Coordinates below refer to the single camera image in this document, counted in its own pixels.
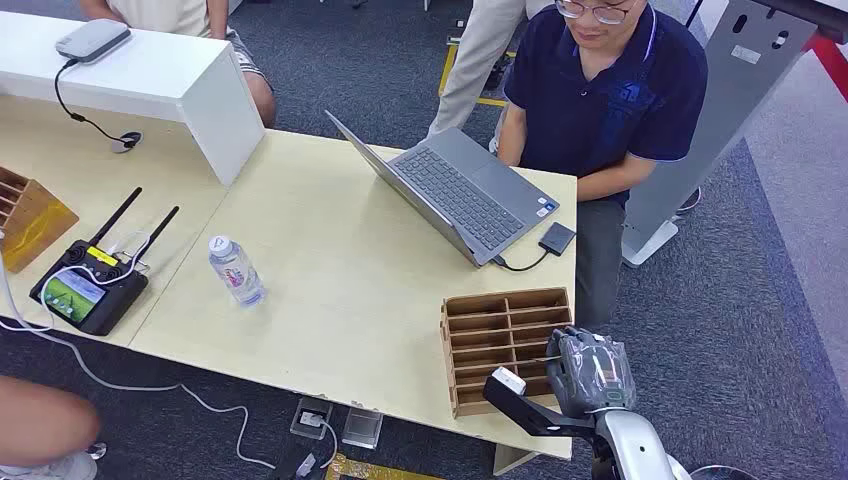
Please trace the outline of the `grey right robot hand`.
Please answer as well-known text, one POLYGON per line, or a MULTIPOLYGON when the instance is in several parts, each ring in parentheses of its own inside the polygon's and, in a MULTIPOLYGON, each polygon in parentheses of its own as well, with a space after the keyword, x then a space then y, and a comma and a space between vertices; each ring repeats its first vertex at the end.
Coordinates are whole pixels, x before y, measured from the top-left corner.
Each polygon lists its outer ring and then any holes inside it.
POLYGON ((624 343, 567 326, 552 331, 546 356, 546 375, 564 415, 582 418, 635 403, 624 343))

